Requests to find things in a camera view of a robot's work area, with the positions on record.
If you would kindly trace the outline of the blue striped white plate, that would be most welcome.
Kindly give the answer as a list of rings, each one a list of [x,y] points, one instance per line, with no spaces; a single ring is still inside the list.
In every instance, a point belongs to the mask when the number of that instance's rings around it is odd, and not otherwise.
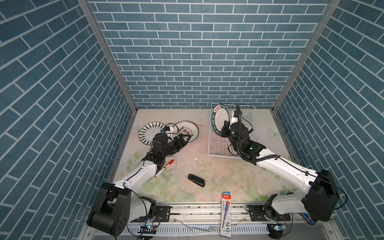
[[[151,146],[155,135],[161,133],[164,127],[165,125],[160,122],[151,122],[144,125],[139,131],[140,142],[144,145]]]

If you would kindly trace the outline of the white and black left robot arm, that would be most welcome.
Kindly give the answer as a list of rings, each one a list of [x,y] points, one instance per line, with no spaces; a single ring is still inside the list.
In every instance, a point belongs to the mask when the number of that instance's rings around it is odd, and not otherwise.
[[[179,134],[171,138],[165,133],[156,134],[141,165],[121,180],[100,186],[87,218],[87,226],[118,237],[129,222],[152,220],[156,215],[156,201],[139,197],[132,202],[132,196],[145,182],[155,177],[164,167],[166,158],[178,153],[191,137]]]

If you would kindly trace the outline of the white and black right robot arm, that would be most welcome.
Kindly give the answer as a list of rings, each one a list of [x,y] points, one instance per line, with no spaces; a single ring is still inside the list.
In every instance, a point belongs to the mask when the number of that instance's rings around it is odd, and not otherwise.
[[[248,128],[241,122],[224,121],[220,135],[229,139],[242,160],[283,177],[300,190],[298,194],[271,195],[263,207],[267,219],[274,221],[285,214],[308,214],[315,222],[330,220],[340,199],[339,188],[330,172],[308,169],[273,153],[252,141]]]

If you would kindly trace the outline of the red and white marker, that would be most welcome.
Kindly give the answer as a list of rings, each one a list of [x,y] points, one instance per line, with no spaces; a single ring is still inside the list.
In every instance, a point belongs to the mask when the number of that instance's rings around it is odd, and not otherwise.
[[[155,178],[157,178],[164,170],[168,169],[175,160],[171,160],[169,163],[167,163],[158,173],[155,174]]]

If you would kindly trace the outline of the black stapler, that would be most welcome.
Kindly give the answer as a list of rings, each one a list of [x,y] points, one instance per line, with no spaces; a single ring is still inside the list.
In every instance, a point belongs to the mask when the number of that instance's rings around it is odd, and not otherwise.
[[[189,174],[188,175],[188,180],[193,182],[194,184],[202,187],[202,188],[204,188],[205,185],[206,185],[206,182],[205,182],[204,179],[202,179],[202,178],[200,178],[200,177],[198,177],[196,175],[193,175],[193,174]]]

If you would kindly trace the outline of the blue and black handheld tool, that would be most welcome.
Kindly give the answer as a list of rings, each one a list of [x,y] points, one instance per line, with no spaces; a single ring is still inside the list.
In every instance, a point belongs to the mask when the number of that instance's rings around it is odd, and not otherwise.
[[[309,225],[315,225],[316,222],[311,218],[311,216],[307,213],[301,213],[301,216],[303,219],[309,224]]]

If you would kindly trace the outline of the aluminium front rail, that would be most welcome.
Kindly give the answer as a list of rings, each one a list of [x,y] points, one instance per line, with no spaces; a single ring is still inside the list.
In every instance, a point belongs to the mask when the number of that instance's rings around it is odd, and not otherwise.
[[[150,203],[148,200],[144,202],[137,201],[131,206],[143,205],[146,208],[157,207],[157,206],[170,206],[170,219],[169,222],[187,221],[187,222],[202,222],[202,223],[213,223],[218,222],[221,219],[221,203]],[[242,220],[246,222],[252,222],[249,213],[246,211],[247,205],[263,205],[263,203],[231,203],[231,219]],[[123,220],[129,223],[130,213],[127,211],[122,212]]]

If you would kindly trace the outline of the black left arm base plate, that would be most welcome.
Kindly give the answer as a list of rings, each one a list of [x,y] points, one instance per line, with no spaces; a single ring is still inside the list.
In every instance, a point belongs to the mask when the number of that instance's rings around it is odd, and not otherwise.
[[[131,208],[129,223],[162,223],[169,222],[170,219],[170,206],[157,206],[146,208],[143,205],[137,205]]]

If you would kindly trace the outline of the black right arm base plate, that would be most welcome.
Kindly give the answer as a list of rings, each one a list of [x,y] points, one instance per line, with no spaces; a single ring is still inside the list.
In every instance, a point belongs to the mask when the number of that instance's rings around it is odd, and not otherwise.
[[[246,211],[249,213],[251,221],[290,221],[291,215],[284,214],[279,215],[271,207],[265,207],[263,205],[247,205]]]

